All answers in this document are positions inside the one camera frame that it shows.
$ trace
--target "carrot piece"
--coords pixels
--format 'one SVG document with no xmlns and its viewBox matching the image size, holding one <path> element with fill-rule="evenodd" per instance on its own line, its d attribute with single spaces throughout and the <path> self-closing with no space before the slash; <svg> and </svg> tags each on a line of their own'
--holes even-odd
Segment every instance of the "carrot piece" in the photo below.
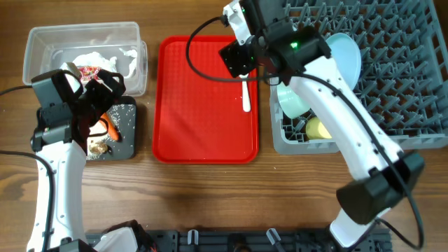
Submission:
<svg viewBox="0 0 448 252">
<path fill-rule="evenodd" d="M 101 118 L 105 119 L 105 121 L 108 124 L 108 127 L 107 127 L 106 124 L 102 120 L 99 121 L 101 123 L 101 125 L 103 125 L 104 129 L 108 129 L 107 132 L 108 132 L 109 136 L 112 138 L 112 140 L 118 141 L 120 138 L 120 135 L 118 135 L 117 129 L 115 128 L 115 125 L 112 123 L 112 120 L 107 116 L 107 113 L 102 114 Z"/>
</svg>

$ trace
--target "wood grain surface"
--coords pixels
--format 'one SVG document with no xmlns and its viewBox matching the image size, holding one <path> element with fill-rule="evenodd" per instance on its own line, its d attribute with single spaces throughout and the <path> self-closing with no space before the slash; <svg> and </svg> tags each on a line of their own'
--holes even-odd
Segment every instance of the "wood grain surface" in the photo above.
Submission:
<svg viewBox="0 0 448 252">
<path fill-rule="evenodd" d="M 151 153 L 156 69 L 160 43 L 190 34 L 220 15 L 229 0 L 60 1 L 0 0 L 0 90 L 22 85 L 29 30 L 46 25 L 135 21 L 150 54 L 148 89 L 137 99 L 141 126 L 137 155 L 119 162 L 90 162 L 84 171 L 86 231 L 137 219 L 148 229 L 265 230 L 325 227 L 340 207 L 336 189 L 351 178 L 340 155 L 279 155 L 273 148 L 269 88 L 260 86 L 260 152 L 248 165 L 166 165 Z M 448 3 L 434 0 L 448 29 Z M 204 34 L 231 34 L 213 24 Z M 0 98 L 0 149 L 31 152 L 39 103 L 31 90 Z M 423 150 L 426 170 L 414 196 L 425 224 L 427 251 L 448 250 L 448 149 Z M 36 162 L 0 157 L 0 251 L 25 251 L 36 208 Z M 386 219 L 417 238 L 403 201 Z M 397 251 L 408 251 L 400 241 Z"/>
</svg>

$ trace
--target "red tray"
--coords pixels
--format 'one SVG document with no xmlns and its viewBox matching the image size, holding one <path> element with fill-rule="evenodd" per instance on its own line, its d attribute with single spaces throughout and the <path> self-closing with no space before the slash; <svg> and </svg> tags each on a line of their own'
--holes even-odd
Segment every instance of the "red tray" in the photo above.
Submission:
<svg viewBox="0 0 448 252">
<path fill-rule="evenodd" d="M 258 86 L 248 83 L 251 112 L 243 111 L 242 84 L 219 83 L 194 73 L 187 64 L 188 36 L 160 45 L 153 153 L 174 164 L 243 164 L 258 153 Z M 193 64 L 210 76 L 231 78 L 218 51 L 233 36 L 197 36 Z"/>
</svg>

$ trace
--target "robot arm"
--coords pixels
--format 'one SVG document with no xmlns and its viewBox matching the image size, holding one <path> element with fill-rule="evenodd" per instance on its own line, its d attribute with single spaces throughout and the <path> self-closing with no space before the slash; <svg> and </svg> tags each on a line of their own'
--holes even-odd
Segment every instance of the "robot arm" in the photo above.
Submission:
<svg viewBox="0 0 448 252">
<path fill-rule="evenodd" d="M 231 75 L 235 78 L 263 65 L 280 76 L 311 106 L 338 145 L 353 182 L 337 191 L 342 209 L 330 232 L 342 248 L 355 246 L 375 218 L 399 203 L 404 193 L 352 108 L 322 83 L 303 76 L 326 81 L 346 97 L 410 189 L 423 170 L 423 159 L 416 153 L 405 155 L 383 132 L 344 82 L 321 35 L 313 27 L 296 31 L 279 1 L 235 0 L 224 7 L 223 15 L 237 37 L 220 51 Z"/>
<path fill-rule="evenodd" d="M 65 68 L 31 80 L 41 104 L 31 148 L 51 171 L 38 162 L 36 219 L 27 251 L 136 251 L 130 227 L 103 236 L 95 250 L 87 245 L 83 228 L 81 180 L 89 127 L 123 95 L 123 77 L 101 70 L 104 84 L 91 80 L 84 89 L 76 66 Z"/>
</svg>

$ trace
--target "plastic dish rack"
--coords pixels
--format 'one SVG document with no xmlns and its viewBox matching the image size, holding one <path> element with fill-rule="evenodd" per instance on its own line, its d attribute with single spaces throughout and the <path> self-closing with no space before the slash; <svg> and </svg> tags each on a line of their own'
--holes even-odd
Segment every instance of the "plastic dish rack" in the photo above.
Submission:
<svg viewBox="0 0 448 252">
<path fill-rule="evenodd" d="M 431 0 L 289 0 L 285 8 L 298 29 L 312 25 L 325 39 L 343 32 L 357 42 L 363 66 L 353 91 L 403 149 L 448 145 L 448 52 Z M 315 115 L 286 117 L 275 86 L 269 103 L 278 153 L 339 151 L 332 139 L 307 139 Z"/>
</svg>

